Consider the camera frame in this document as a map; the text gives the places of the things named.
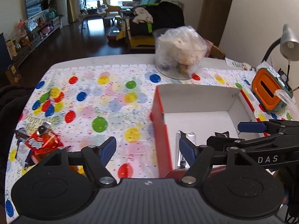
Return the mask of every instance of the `tv stand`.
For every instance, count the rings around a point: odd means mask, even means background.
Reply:
[[[16,67],[19,67],[21,63],[53,32],[59,29],[60,26],[60,17],[51,18],[45,21],[45,25],[42,27],[37,27],[33,31],[30,32],[27,36],[29,37],[30,43],[26,46],[23,46],[22,49],[18,52],[17,56],[15,56],[12,61]],[[50,32],[46,37],[41,36],[41,30],[49,26],[49,24],[53,24],[54,30]]]

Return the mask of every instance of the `desk lamp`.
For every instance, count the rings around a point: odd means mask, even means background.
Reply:
[[[267,61],[272,50],[280,44],[280,53],[288,60],[288,72],[286,82],[289,79],[291,61],[299,61],[299,38],[288,24],[283,26],[281,38],[276,40],[267,50],[263,61]]]

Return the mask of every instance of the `orange lid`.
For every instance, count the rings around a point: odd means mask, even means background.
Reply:
[[[277,89],[282,87],[271,74],[264,68],[259,69],[252,81],[252,90],[269,111],[275,109],[280,102],[280,99],[274,95]]]

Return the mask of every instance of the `coffee table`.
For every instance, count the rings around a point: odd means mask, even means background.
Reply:
[[[80,18],[82,19],[82,24],[81,24],[81,33],[83,32],[83,25],[84,21],[86,21],[86,25],[88,26],[88,20],[89,19],[97,19],[97,18],[104,18],[106,15],[106,10],[107,8],[102,8],[101,11],[97,11],[95,14],[80,14]]]

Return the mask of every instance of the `metal screw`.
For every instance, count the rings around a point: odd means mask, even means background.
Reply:
[[[112,177],[102,177],[100,178],[100,183],[104,184],[104,185],[109,185],[112,184],[114,182],[114,178]]]
[[[194,184],[196,182],[196,178],[192,176],[185,176],[182,177],[182,182],[185,184]]]

